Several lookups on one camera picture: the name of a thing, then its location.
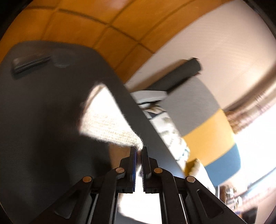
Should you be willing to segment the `wooden side desk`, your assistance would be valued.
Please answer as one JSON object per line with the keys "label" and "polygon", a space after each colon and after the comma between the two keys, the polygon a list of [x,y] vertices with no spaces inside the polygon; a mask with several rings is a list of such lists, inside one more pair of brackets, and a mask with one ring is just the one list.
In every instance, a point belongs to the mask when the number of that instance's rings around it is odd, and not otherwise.
{"label": "wooden side desk", "polygon": [[258,182],[240,193],[230,185],[221,185],[220,199],[246,222],[250,222],[246,215],[251,213],[253,223],[265,223],[275,208],[275,184]]}

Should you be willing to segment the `white deer print pillow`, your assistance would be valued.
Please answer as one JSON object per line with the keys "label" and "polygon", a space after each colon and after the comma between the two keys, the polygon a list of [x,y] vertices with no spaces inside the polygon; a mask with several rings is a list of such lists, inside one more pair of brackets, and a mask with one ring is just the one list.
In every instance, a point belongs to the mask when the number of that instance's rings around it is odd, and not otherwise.
{"label": "white deer print pillow", "polygon": [[186,176],[193,176],[200,183],[202,183],[211,193],[216,194],[216,189],[213,186],[209,175],[199,159],[194,159],[193,161],[187,162],[184,173]]}

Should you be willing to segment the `geometric pattern pillow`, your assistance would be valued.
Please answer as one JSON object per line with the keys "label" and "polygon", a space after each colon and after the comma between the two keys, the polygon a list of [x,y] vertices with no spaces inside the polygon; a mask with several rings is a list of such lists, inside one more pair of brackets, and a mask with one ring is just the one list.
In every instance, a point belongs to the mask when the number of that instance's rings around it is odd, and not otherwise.
{"label": "geometric pattern pillow", "polygon": [[159,106],[153,106],[144,109],[143,113],[149,119],[178,165],[184,170],[190,156],[190,149],[167,111]]}

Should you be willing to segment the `cream knitted sweater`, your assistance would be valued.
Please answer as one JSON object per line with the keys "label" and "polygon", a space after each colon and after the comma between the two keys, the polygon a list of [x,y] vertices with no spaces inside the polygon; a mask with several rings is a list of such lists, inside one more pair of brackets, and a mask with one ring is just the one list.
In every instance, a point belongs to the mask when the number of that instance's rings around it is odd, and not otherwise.
{"label": "cream knitted sweater", "polygon": [[[142,149],[141,138],[132,130],[122,114],[112,93],[104,84],[95,85],[90,91],[80,120],[79,131],[90,138],[111,143],[116,153],[123,147]],[[119,196],[118,216],[142,223],[161,223],[159,201],[142,191],[141,163],[136,165],[137,192],[132,196]]]}

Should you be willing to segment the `grey yellow blue sofa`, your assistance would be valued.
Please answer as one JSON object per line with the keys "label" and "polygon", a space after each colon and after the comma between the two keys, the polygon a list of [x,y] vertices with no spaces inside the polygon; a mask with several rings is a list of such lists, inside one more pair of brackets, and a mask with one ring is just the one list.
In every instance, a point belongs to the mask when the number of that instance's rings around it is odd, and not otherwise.
{"label": "grey yellow blue sofa", "polygon": [[199,78],[191,77],[170,93],[140,90],[131,96],[142,109],[159,106],[167,111],[190,149],[187,162],[199,159],[214,187],[240,170],[232,128],[217,100]]}

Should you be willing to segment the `black rolled mat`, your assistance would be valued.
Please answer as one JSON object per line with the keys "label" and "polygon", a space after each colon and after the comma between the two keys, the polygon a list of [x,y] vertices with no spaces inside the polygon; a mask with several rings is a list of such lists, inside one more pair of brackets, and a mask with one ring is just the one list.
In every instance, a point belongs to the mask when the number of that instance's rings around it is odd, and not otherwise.
{"label": "black rolled mat", "polygon": [[145,90],[171,91],[189,78],[197,75],[199,71],[201,71],[201,65],[198,59],[193,57],[167,73]]}

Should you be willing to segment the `left floral curtain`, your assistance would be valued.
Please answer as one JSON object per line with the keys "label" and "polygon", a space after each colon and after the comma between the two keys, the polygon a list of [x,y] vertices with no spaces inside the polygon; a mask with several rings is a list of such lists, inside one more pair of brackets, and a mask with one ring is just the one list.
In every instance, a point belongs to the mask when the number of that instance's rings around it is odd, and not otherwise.
{"label": "left floral curtain", "polygon": [[225,114],[233,133],[237,134],[274,105],[275,80],[265,84],[248,101],[232,111],[227,111]]}

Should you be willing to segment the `small black device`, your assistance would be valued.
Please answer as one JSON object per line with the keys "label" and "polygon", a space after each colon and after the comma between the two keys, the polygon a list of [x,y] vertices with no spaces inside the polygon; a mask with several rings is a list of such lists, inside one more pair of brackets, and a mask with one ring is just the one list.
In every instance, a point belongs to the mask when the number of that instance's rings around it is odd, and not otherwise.
{"label": "small black device", "polygon": [[51,60],[51,54],[48,52],[40,52],[24,57],[18,57],[12,61],[12,72],[14,74],[19,74],[25,70],[46,63],[49,60]]}

